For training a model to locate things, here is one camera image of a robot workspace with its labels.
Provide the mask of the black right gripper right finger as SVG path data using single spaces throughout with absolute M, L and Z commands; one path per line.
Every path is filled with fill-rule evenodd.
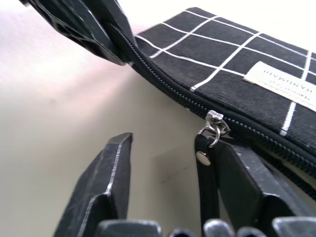
M 259 229 L 266 237 L 316 237 L 316 213 L 250 148 L 214 147 L 219 192 L 233 227 Z

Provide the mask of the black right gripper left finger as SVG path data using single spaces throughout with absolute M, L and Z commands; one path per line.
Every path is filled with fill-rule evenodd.
M 79 177 L 53 237 L 94 237 L 105 220 L 126 219 L 133 134 L 108 140 Z

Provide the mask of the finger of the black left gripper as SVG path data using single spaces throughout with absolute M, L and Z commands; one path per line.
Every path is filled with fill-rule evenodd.
M 87 0 L 87 6 L 101 29 L 105 32 L 106 42 L 102 46 L 122 62 L 128 62 L 125 51 L 112 36 L 109 25 L 119 29 L 126 38 L 135 43 L 130 23 L 118 0 Z
M 105 32 L 87 6 L 87 0 L 19 0 L 32 6 L 58 33 L 77 43 L 92 54 L 123 66 L 107 51 Z

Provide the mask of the black white-grid zipper pouch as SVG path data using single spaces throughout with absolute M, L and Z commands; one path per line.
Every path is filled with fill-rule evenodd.
M 135 43 L 109 27 L 136 72 L 205 119 L 195 140 L 202 220 L 221 197 L 217 144 L 250 148 L 316 213 L 316 53 L 199 8 Z

